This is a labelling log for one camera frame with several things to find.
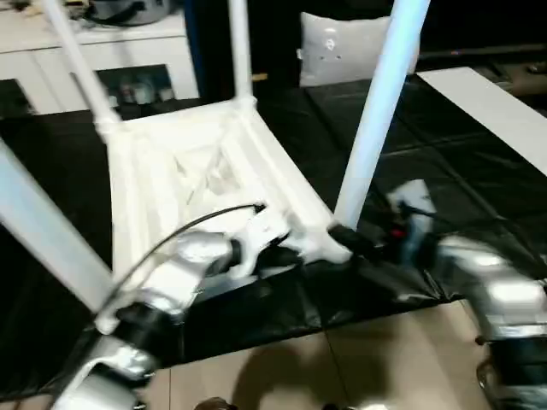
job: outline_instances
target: black surface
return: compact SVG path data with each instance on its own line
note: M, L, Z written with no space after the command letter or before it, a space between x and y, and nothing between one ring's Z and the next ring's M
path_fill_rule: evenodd
M263 96L258 109L303 175L333 208L368 82ZM124 108L129 118L196 105ZM88 113L0 122L0 133L90 245L111 261L106 150ZM448 222L511 249L535 278L547 251L544 176L459 108L417 78L408 79L363 210L360 230L385 212L385 194L424 179ZM5 297L0 311L0 395L46 391L89 319L86 310L8 234ZM195 306L185 323L181 357L199 360L329 326L434 306L460 297L435 272L317 262Z

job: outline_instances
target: floor tile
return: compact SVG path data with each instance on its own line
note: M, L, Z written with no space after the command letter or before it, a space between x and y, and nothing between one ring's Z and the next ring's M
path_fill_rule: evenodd
M17 410L45 410L48 408L51 402L51 397L48 395L37 395L36 397L31 397L21 402L18 407L15 407Z
M460 302L329 331L351 406L486 410L474 376L482 357Z
M225 354L171 371L171 410L219 396L241 410L320 410L345 405L323 333Z
M169 410L171 370L160 370L150 385L140 392L148 410Z

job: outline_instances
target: wire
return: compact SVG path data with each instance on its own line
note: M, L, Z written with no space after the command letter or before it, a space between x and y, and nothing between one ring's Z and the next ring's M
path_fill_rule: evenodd
M144 254L144 256L126 272L122 280L118 282L118 284L116 284L112 292L110 292L109 297L107 297L106 301L104 302L103 306L98 310L95 317L97 317L100 313L104 311L105 308L107 308L110 305L110 303L115 299L116 295L118 294L118 291L120 290L120 288L127 282L127 280L148 260L148 258L152 256L152 254L154 254L165 243L167 243L168 241L170 241L177 235L180 235L181 233L188 231L194 226L197 226L205 222L206 220L211 220L223 214L228 214L230 212L239 211L240 209L248 209L248 208L255 209L255 213L257 214L260 211L262 211L265 208L265 206L260 203L250 203L245 205L238 205L237 207L221 209L220 211L215 211L211 214L206 214L202 217L199 217L196 220L193 220L192 222L189 222L186 225L181 226L180 228L176 229L175 231L167 235L159 243L157 243L154 247L152 247L148 252L146 252L146 254Z

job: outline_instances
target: black foam tile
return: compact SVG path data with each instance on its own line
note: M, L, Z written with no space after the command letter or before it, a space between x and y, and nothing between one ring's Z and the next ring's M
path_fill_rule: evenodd
M415 149L381 158L373 178L384 195L413 179L425 181L439 218L450 222L436 221L436 231L450 231L490 218L433 149Z
M513 218L547 208L545 176L499 138L489 134L438 150L500 215Z
M367 99L370 81L323 85L306 89L340 143L351 151ZM420 146L421 142L397 117L391 122L382 152Z
M257 108L298 166L330 159L342 152L317 118L302 90L270 94L258 101Z

